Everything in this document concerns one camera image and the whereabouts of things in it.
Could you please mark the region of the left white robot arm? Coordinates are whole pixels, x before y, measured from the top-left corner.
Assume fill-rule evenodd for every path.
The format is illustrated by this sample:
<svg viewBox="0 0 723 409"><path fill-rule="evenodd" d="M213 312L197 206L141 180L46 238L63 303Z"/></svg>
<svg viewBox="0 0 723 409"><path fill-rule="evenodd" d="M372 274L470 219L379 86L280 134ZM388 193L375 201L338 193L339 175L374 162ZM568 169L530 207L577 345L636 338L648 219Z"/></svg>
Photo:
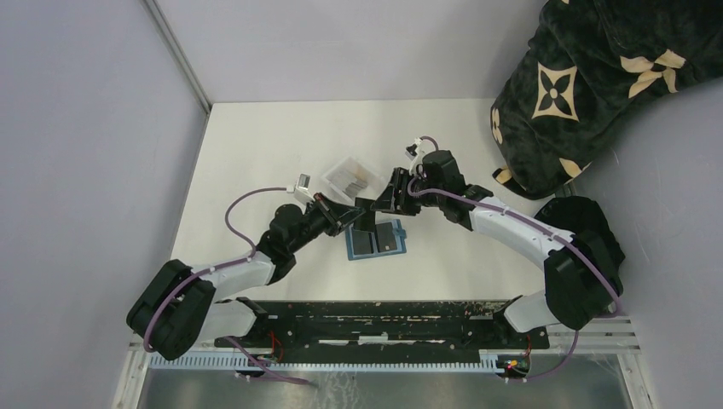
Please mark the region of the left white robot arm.
<svg viewBox="0 0 723 409"><path fill-rule="evenodd" d="M322 193L305 207L277 208L268 229L243 256L193 268L166 262L130 308L126 325L148 352L176 360L197 342L237 336L255 347L268 336L268 323L247 302L231 296L274 284L296 264L295 254L325 234L334 237L368 215L363 206L340 204Z"/></svg>

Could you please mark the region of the blue leather card holder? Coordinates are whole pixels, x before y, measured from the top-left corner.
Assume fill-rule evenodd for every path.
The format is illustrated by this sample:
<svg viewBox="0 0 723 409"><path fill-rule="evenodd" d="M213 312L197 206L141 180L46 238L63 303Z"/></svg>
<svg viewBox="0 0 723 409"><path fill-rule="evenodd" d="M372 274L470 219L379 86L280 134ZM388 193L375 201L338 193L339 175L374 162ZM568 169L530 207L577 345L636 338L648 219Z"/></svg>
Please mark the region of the blue leather card holder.
<svg viewBox="0 0 723 409"><path fill-rule="evenodd" d="M405 254L406 238L399 219L378 222L371 233L349 227L345 231L347 258L358 261Z"/></svg>

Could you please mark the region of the black credit card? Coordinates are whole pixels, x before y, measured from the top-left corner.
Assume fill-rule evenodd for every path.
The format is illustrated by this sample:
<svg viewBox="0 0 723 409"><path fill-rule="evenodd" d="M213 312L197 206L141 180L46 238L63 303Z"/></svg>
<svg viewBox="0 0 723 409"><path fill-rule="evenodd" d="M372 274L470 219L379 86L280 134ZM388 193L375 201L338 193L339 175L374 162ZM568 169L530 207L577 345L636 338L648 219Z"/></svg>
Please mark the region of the black credit card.
<svg viewBox="0 0 723 409"><path fill-rule="evenodd" d="M374 233L376 229L376 212L373 210L374 201L362 197L355 198L355 206L363 209L362 214L354 220L353 228L356 231Z"/></svg>

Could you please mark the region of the clear plastic card box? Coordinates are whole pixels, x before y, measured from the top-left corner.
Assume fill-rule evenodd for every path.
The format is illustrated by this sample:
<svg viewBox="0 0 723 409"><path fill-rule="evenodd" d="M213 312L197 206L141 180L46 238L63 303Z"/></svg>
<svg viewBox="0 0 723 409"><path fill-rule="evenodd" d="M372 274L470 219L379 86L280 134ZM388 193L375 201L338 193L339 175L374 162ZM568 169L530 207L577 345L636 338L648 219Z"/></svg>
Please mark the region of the clear plastic card box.
<svg viewBox="0 0 723 409"><path fill-rule="evenodd" d="M323 173L321 179L348 205L353 205L357 198L377 198L387 184L372 167L353 156L342 158Z"/></svg>

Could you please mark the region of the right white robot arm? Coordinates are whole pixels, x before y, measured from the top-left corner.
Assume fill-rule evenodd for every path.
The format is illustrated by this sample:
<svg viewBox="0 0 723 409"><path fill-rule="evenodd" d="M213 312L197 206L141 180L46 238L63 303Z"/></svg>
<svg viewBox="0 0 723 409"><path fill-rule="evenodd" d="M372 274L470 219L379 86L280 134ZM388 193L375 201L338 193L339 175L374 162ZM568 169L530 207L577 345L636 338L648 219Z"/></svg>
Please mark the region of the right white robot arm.
<svg viewBox="0 0 723 409"><path fill-rule="evenodd" d="M448 150L418 156L408 169L392 171L370 209L416 216L439 209L454 224L506 245L543 273L542 290L510 301L492 325L494 340L513 348L531 331L547 325L580 330L591 320L622 310L619 268L622 249L599 205L571 196L548 201L526 216L470 184Z"/></svg>

